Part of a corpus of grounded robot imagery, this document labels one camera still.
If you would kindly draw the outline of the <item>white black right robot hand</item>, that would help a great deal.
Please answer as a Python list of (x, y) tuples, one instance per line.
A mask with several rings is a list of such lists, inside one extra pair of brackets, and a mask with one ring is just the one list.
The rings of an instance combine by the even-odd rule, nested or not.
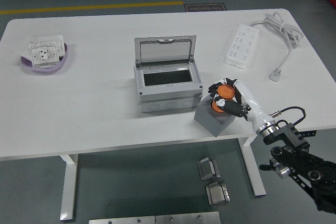
[(236, 117), (244, 117), (252, 123), (253, 130), (259, 133), (264, 125), (273, 118), (262, 111), (261, 106), (247, 86), (238, 79), (221, 79), (208, 88), (212, 101), (211, 107), (216, 112), (226, 112)]

